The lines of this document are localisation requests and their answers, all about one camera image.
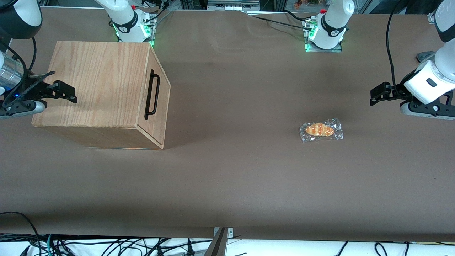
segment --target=black handle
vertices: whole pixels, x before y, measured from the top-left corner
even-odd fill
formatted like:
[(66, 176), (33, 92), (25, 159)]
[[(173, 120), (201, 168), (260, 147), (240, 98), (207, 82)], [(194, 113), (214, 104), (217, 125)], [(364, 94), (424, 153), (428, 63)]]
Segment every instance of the black handle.
[[(153, 78), (157, 78), (157, 91), (155, 92), (155, 104), (153, 104), (152, 112), (148, 112), (150, 109), (150, 100), (152, 97), (152, 87), (153, 87)], [(148, 82), (148, 92), (147, 92), (147, 101), (145, 103), (145, 120), (148, 120), (148, 116), (154, 115), (157, 112), (158, 105), (158, 91), (160, 90), (160, 76), (153, 72), (153, 69), (150, 70), (150, 81)]]

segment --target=wooden crate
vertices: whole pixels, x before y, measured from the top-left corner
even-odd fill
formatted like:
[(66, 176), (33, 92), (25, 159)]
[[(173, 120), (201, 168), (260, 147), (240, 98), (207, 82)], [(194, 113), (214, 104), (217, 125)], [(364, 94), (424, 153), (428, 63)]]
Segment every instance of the wooden crate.
[(171, 87), (150, 44), (59, 41), (51, 70), (45, 81), (75, 87), (78, 103), (47, 100), (34, 126), (87, 147), (163, 149)]

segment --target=table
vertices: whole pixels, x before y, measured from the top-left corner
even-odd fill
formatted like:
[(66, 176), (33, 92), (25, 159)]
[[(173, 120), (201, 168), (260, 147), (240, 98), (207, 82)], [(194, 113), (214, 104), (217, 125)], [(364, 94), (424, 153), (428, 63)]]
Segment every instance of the table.
[[(34, 71), (57, 40), (114, 41), (104, 10), (43, 8)], [(264, 17), (298, 25), (285, 14)], [(155, 51), (171, 82), (163, 151), (85, 148), (0, 122), (0, 210), (40, 233), (244, 238), (455, 240), (453, 122), (369, 106), (390, 81), (386, 15), (354, 15), (343, 53), (304, 51), (299, 29), (235, 11), (175, 11)], [(438, 49), (424, 15), (397, 15), (397, 80)], [(12, 47), (28, 63), (31, 41)], [(307, 121), (339, 118), (345, 139), (302, 143)], [(0, 221), (0, 232), (31, 232)]]

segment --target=plastic wrapper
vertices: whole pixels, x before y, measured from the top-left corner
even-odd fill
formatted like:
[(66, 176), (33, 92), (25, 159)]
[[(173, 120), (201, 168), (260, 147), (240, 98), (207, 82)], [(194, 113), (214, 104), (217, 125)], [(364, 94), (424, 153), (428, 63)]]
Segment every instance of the plastic wrapper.
[(300, 138), (302, 138), (303, 142), (338, 140), (343, 139), (343, 130), (338, 118), (333, 118), (322, 122), (304, 123), (300, 127)]

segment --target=croissant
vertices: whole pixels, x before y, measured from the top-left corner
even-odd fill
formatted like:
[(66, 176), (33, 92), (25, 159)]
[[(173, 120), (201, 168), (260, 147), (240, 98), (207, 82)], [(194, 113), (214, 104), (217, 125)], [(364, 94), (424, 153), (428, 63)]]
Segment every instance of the croissant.
[(315, 123), (306, 127), (305, 132), (313, 136), (332, 136), (335, 132), (329, 126), (323, 123)]

